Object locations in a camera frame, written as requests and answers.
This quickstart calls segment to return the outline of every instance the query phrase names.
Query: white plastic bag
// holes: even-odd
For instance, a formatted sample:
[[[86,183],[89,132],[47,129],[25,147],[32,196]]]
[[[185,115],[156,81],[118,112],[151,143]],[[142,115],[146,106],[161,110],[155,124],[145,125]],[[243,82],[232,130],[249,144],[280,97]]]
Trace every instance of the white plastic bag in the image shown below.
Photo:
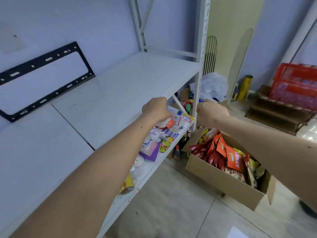
[[[189,85],[191,91],[195,92],[195,83]],[[202,77],[200,86],[200,99],[213,99],[216,98],[219,102],[224,100],[228,92],[228,81],[224,76],[219,73],[209,73]]]

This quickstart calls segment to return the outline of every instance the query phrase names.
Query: black metal bracket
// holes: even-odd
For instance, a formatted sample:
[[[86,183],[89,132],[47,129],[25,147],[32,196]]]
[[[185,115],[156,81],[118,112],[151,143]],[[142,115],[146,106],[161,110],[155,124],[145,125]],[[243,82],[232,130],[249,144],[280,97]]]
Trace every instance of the black metal bracket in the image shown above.
[[[87,62],[84,54],[82,53],[80,47],[78,46],[77,42],[72,42],[67,44],[63,47],[55,49],[54,51],[48,52],[42,56],[34,58],[30,61],[22,63],[14,68],[10,68],[2,73],[0,73],[0,85],[3,85],[7,82],[10,82],[16,78],[19,78],[27,73],[30,73],[38,68],[41,68],[51,62],[54,62],[62,57],[65,57],[73,52],[78,52],[80,57],[82,58],[83,62],[85,63],[88,72],[84,75],[78,77],[77,79],[67,83],[63,87],[58,88],[57,90],[51,92],[50,94],[44,96],[43,98],[39,99],[38,101],[30,104],[29,106],[21,109],[20,111],[16,112],[15,114],[9,115],[0,110],[0,115],[5,119],[9,120],[10,122],[15,122],[21,117],[27,115],[28,113],[32,112],[38,107],[50,102],[51,100],[57,98],[58,96],[64,94],[65,92],[71,90],[72,88],[76,87],[77,85],[82,84],[83,82],[95,77],[89,63]]]

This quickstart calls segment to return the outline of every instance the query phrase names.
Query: purple package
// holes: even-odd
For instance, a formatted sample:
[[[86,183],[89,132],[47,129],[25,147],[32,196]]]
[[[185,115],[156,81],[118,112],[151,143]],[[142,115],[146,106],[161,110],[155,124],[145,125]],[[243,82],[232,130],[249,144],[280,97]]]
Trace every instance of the purple package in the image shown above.
[[[160,147],[161,147],[161,143],[158,143],[151,156],[147,156],[147,155],[145,155],[142,152],[139,152],[139,155],[141,155],[145,160],[155,162],[156,161],[156,157],[157,157],[157,155],[159,153]]]

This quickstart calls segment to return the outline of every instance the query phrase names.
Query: red plastic basket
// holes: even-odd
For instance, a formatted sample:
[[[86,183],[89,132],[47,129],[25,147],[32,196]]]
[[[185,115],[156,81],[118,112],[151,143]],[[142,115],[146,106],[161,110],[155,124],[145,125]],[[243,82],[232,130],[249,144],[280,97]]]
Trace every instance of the red plastic basket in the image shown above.
[[[275,74],[269,98],[317,111],[317,68],[282,63]]]

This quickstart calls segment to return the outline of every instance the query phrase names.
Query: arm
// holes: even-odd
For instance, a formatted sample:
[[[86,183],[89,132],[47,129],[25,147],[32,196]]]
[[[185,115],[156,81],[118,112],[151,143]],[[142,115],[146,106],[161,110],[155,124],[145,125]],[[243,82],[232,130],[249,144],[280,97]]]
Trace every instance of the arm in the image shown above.
[[[282,184],[317,212],[317,144],[229,116],[216,102],[199,103],[200,122],[237,140]]]
[[[171,117],[166,106],[164,97],[145,104],[135,122],[96,150],[11,237],[95,238],[148,132]]]

